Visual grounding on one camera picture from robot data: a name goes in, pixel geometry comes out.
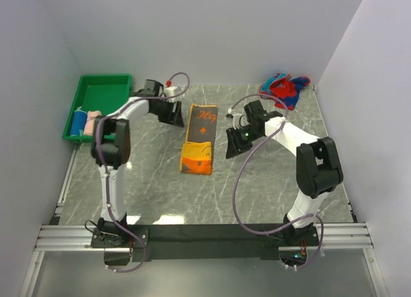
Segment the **orange and grey towel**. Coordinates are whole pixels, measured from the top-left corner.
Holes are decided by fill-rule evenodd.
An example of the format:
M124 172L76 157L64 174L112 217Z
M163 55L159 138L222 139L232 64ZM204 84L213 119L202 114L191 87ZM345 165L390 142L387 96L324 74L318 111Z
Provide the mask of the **orange and grey towel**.
M212 174L217 117L216 105L191 105L180 156L181 173Z

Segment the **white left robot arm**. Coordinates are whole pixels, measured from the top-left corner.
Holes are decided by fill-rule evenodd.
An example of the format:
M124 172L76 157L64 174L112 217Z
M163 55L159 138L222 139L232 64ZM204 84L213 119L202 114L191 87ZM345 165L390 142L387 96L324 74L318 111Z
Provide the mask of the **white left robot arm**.
M131 152L130 124L152 114L161 123L183 127L181 102L177 98L186 91L170 81L163 85L146 80L144 87L124 105L109 115L97 116L94 122L91 155L100 172L103 203L96 229L115 247L125 245L129 238L123 173Z

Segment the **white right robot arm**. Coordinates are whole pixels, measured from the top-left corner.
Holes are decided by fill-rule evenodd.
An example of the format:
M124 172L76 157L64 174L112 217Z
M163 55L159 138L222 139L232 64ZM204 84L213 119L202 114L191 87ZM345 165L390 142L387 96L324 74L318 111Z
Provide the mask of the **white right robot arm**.
M283 239L290 245L299 244L305 230L317 218L317 210L327 196L344 179L335 141L331 137L320 138L292 124L278 111L267 112L260 101L252 101L245 108L247 124L241 125L240 115L234 115L232 127L226 130L226 158L247 153L247 160L266 144L274 140L286 148L296 160L296 181L299 188L292 208L285 215L285 222L271 231L256 231L247 227L239 217L238 224L254 235L274 235L283 232Z

